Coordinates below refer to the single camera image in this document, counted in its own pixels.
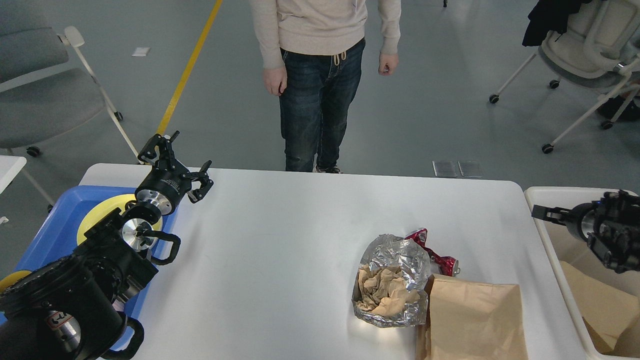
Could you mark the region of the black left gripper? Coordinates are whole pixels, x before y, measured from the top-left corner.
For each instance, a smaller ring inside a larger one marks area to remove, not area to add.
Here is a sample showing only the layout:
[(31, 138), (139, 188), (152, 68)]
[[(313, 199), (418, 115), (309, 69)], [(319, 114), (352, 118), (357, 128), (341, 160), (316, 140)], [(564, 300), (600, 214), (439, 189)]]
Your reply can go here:
[[(150, 203), (161, 215), (170, 215), (183, 200), (185, 194), (192, 204), (198, 203), (212, 189), (214, 181), (208, 170), (212, 160), (204, 162), (199, 171), (181, 169), (173, 151), (173, 143), (179, 136), (176, 130), (170, 137), (154, 134), (139, 151), (137, 159), (150, 164), (151, 170), (135, 190), (135, 200)], [(198, 188), (192, 188), (198, 182)]]

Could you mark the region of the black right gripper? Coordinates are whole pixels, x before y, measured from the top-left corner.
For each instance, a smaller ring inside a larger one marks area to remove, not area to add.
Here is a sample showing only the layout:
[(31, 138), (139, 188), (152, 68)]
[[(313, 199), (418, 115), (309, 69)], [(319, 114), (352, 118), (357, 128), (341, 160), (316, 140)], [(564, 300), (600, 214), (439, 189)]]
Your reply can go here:
[(561, 226), (566, 226), (570, 235), (584, 242), (588, 241), (595, 227), (594, 203), (581, 203), (573, 209), (533, 205), (531, 217)]

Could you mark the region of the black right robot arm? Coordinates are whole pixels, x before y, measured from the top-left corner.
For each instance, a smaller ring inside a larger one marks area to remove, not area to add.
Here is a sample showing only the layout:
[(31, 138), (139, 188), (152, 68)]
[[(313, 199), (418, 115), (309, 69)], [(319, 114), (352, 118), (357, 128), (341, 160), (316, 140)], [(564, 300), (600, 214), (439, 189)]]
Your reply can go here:
[(535, 204), (532, 218), (567, 228), (599, 262), (617, 274), (640, 270), (640, 198), (624, 190), (571, 209)]

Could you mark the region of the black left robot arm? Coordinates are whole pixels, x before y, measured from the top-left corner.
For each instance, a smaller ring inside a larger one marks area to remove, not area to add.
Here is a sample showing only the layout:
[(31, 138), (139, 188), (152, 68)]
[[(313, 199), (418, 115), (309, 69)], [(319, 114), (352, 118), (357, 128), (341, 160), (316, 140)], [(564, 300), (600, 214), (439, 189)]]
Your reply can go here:
[(114, 208), (85, 232), (70, 255), (19, 276), (1, 291), (3, 360), (130, 360), (142, 324), (114, 308), (137, 296), (158, 267), (171, 264), (181, 239), (154, 230), (184, 197), (201, 201), (214, 182), (211, 161), (190, 171), (175, 157), (179, 136), (153, 135), (138, 154), (151, 170), (124, 210)]

